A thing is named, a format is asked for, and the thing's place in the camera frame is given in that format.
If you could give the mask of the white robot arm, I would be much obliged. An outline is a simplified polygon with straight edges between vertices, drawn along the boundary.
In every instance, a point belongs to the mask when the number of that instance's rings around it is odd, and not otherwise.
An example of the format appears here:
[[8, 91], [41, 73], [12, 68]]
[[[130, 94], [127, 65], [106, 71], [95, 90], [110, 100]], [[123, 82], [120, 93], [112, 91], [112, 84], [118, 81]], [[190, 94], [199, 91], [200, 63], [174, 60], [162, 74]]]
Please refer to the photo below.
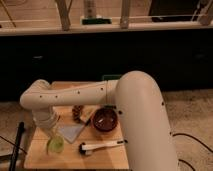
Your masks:
[[40, 79], [23, 92], [20, 104], [33, 112], [38, 125], [51, 123], [53, 106], [112, 105], [121, 114], [133, 171], [180, 171], [161, 90], [145, 72], [131, 71], [118, 80], [57, 90]]

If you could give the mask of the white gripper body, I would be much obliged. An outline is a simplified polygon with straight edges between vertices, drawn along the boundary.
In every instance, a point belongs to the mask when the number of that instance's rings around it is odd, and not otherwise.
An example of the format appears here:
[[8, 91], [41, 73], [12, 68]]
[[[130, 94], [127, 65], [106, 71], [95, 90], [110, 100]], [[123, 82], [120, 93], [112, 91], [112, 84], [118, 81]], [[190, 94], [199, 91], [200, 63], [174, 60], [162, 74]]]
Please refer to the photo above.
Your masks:
[[43, 108], [33, 110], [33, 120], [37, 127], [39, 127], [48, 137], [55, 136], [55, 126], [59, 120], [59, 116], [51, 108]]

